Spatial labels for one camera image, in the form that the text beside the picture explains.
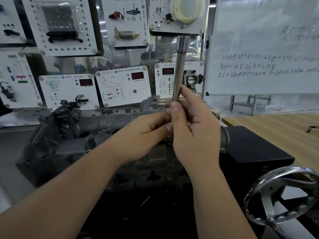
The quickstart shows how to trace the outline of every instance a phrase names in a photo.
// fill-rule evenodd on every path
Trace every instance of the person's left hand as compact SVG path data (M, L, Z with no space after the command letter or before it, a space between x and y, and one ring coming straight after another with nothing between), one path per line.
M110 155L121 164L138 160L173 133L170 120L170 114L165 112L139 116L103 144L107 146Z

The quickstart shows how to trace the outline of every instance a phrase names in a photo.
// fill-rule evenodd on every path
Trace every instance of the steering wheel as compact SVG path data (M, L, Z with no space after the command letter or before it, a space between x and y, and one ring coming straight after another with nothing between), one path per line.
M300 178L293 174L303 174ZM291 211L275 215L273 205L276 200L274 194L284 186L304 189L308 196ZM255 218L248 210L249 201L256 194L260 194L266 218ZM274 169L262 175L248 190L244 199L245 214L249 221L258 225L269 225L281 238L288 238L278 224L297 218L313 207L319 199L319 175L312 169L305 167L286 166Z

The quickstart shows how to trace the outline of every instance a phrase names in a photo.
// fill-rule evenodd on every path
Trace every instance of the forearm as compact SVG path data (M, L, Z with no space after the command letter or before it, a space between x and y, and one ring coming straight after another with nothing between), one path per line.
M120 166L100 145L0 215L3 238L75 238Z
M221 170L192 179L199 239L256 239Z

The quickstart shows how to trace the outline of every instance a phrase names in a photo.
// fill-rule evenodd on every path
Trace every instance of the person's right hand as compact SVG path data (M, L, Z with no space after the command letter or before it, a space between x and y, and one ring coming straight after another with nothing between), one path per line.
M193 182L203 173L220 171L220 123L190 89L182 86L181 94L185 99L180 102L167 101L171 108L166 112L171 113L173 123L167 129L174 130L175 154Z

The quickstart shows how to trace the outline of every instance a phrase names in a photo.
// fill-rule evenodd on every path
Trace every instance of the whiteboard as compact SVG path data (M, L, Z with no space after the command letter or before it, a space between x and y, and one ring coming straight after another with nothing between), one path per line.
M216 8L205 93L319 93L319 0L217 0Z

